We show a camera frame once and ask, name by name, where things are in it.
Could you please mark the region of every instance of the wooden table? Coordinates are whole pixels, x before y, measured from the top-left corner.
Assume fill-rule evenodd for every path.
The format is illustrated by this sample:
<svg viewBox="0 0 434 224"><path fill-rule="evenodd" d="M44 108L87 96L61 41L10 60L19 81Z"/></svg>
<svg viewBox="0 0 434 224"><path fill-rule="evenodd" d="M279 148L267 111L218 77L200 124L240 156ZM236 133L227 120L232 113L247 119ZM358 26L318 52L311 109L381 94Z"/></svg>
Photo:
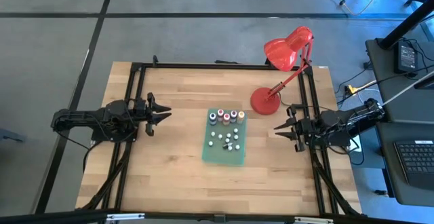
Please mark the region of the wooden table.
<svg viewBox="0 0 434 224"><path fill-rule="evenodd" d="M102 101L123 99L130 62L114 62ZM336 109L327 67L314 67L319 105ZM287 119L285 106L273 115L259 115L250 106L250 94L259 87L273 87L286 79L281 71L222 69L146 69L142 97L155 95L172 116L155 127L155 136L144 132L132 146L122 210L227 214L317 215L318 207L308 149L294 150L295 142L276 136L273 128ZM311 97L309 85L307 94ZM283 102L301 103L297 79L281 92ZM243 110L248 115L245 165L219 166L202 161L202 144L209 108ZM87 204L107 177L113 143L103 142L89 155L77 207ZM334 182L360 211L348 156L329 151ZM115 196L117 184L114 184ZM326 209L330 211L323 183ZM109 206L114 206L111 197Z"/></svg>

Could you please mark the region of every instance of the chair leg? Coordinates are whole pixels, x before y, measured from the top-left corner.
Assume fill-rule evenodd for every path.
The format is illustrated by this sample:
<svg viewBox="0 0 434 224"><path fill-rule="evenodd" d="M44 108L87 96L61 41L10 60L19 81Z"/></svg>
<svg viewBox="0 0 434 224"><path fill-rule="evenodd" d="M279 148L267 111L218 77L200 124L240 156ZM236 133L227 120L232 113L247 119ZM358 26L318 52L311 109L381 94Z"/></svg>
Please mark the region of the chair leg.
<svg viewBox="0 0 434 224"><path fill-rule="evenodd" d="M3 139L11 139L17 142L24 142L24 136L10 132L8 130L0 129L0 141Z"/></svg>
<svg viewBox="0 0 434 224"><path fill-rule="evenodd" d="M406 3L404 3L404 6L408 7L410 6L410 4L412 4L413 1L419 2L419 3L424 3L427 0L407 0Z"/></svg>

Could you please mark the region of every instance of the concrete floor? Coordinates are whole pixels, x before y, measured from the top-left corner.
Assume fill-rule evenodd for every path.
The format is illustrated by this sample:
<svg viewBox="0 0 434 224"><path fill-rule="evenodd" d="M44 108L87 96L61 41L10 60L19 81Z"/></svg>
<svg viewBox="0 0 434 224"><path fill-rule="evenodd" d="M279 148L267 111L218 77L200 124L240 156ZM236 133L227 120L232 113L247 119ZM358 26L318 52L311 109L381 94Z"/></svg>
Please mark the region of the concrete floor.
<svg viewBox="0 0 434 224"><path fill-rule="evenodd" d="M347 0L360 10L369 0ZM406 0L376 0L366 13L408 13ZM0 12L99 12L103 0L0 0ZM342 13L331 0L111 0L108 12L288 12ZM33 209L56 134L53 112L68 106L96 24L96 19L0 18L0 128L27 136L25 143L0 144L0 215ZM335 89L362 70L368 60L364 41L384 37L399 21L305 20L257 18L106 19L95 50L79 109L96 109L113 61L214 62L216 59L262 64L263 44L284 37L300 25L315 34L313 61L330 67ZM426 41L420 27L408 37ZM374 75L365 72L351 84ZM363 97L380 99L375 92ZM349 99L343 109L357 106ZM82 143L89 130L72 130ZM47 211L72 210L81 182L84 150L68 144ZM370 217L430 222L432 208L402 206L373 195L384 182L378 171L354 171L363 212Z"/></svg>

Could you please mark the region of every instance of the paint bottle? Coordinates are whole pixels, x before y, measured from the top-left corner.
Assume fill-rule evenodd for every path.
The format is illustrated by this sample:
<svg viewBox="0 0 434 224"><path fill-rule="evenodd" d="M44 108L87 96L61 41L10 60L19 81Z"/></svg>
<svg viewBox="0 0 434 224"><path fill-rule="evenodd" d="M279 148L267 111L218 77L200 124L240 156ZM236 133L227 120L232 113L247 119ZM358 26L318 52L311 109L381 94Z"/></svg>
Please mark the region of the paint bottle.
<svg viewBox="0 0 434 224"><path fill-rule="evenodd" d="M231 122L231 116L229 114L223 115L223 125L227 126Z"/></svg>
<svg viewBox="0 0 434 224"><path fill-rule="evenodd" d="M231 123L235 123L237 121L238 113L236 111L231 111Z"/></svg>
<svg viewBox="0 0 434 224"><path fill-rule="evenodd" d="M224 114L224 111L222 110L222 109L219 109L218 111L217 111L217 120L218 121L222 121L223 120L223 114Z"/></svg>
<svg viewBox="0 0 434 224"><path fill-rule="evenodd" d="M210 113L210 125L215 125L217 123L217 117L215 113Z"/></svg>
<svg viewBox="0 0 434 224"><path fill-rule="evenodd" d="M243 111L238 112L237 123L242 124L244 121L245 114Z"/></svg>

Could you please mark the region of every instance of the black desk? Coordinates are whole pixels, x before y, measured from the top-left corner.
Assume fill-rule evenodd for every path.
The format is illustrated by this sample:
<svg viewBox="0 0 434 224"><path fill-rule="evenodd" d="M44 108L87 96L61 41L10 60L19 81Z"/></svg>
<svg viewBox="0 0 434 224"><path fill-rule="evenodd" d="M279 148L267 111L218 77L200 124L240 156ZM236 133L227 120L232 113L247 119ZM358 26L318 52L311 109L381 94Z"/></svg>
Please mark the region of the black desk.
<svg viewBox="0 0 434 224"><path fill-rule="evenodd" d="M425 54L434 59L434 42L420 42L421 48ZM375 40L366 41L368 56L374 67L374 73L377 81L396 75L393 72L393 50L382 50ZM418 55L420 61L419 67L422 68L422 55ZM425 59L427 66L434 62ZM421 78L426 75L425 70L419 71L415 77ZM378 85L383 101L386 101L414 83L414 81L405 77L396 77L384 81ZM417 90L414 88L404 92L401 96L387 104L384 109L387 112L389 121L401 123L418 123L434 124L434 91Z"/></svg>
<svg viewBox="0 0 434 224"><path fill-rule="evenodd" d="M393 143L404 140L433 140L434 126L403 123L377 124L378 137L386 159L393 193L400 204L434 207L434 191L412 187L407 184Z"/></svg>

